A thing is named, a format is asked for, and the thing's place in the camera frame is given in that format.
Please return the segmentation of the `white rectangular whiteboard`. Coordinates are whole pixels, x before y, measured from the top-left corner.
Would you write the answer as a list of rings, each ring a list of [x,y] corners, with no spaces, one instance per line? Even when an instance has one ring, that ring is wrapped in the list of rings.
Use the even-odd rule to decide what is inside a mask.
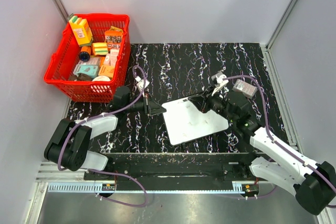
[[[210,110],[200,112],[187,98],[162,104],[163,118],[173,146],[228,129],[228,121]]]

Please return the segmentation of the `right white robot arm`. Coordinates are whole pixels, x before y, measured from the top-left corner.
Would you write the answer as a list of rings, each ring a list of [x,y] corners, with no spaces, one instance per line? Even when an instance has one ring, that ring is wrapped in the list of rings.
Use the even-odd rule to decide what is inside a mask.
[[[299,205],[312,215],[331,207],[335,199],[335,168],[324,161],[318,163],[299,153],[271,133],[253,115],[248,99],[231,91],[226,97],[202,92],[188,98],[202,113],[213,111],[225,118],[233,132],[247,144],[265,153],[239,166],[245,180],[265,179],[292,194]]]

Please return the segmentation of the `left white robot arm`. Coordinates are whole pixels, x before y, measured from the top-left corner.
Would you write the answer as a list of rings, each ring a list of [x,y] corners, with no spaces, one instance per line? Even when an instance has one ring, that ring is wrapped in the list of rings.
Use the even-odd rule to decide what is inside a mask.
[[[108,163],[109,159],[103,154],[89,151],[89,143],[103,133],[116,130],[121,118],[131,112],[154,116],[165,113],[166,109],[153,101],[144,90],[132,100],[128,87],[118,87],[105,112],[82,121],[62,119],[44,150],[44,158],[57,164],[60,170],[75,172],[91,169],[101,179],[111,178],[114,168]]]

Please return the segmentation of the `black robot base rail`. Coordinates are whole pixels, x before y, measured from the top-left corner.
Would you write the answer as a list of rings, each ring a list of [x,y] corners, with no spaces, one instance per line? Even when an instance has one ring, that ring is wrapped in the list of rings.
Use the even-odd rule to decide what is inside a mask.
[[[228,190],[233,181],[256,179],[247,165],[253,156],[247,153],[113,153],[107,157],[107,174],[87,172],[84,179],[115,180],[117,190],[139,190],[129,179],[111,175],[121,173],[138,180],[146,191]]]

